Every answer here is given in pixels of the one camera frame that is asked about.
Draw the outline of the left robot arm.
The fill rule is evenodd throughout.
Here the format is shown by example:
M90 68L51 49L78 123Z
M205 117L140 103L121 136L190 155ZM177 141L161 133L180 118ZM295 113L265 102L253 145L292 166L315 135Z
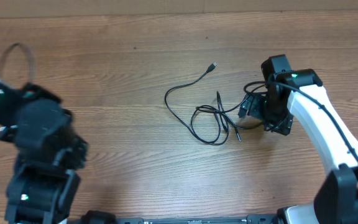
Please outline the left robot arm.
M73 115L52 92L0 80L0 141L18 150L6 190L8 223L60 223L70 214L85 166L88 143L75 132Z

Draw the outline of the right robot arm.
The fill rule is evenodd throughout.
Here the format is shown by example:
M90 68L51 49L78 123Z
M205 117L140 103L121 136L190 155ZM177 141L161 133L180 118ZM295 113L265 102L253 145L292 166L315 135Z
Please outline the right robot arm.
M326 179L311 203L280 208L275 215L249 215L248 223L358 223L358 140L331 104L312 69L294 70L285 55L261 64L266 91L244 88L239 117L261 120L284 136L297 119L317 150Z

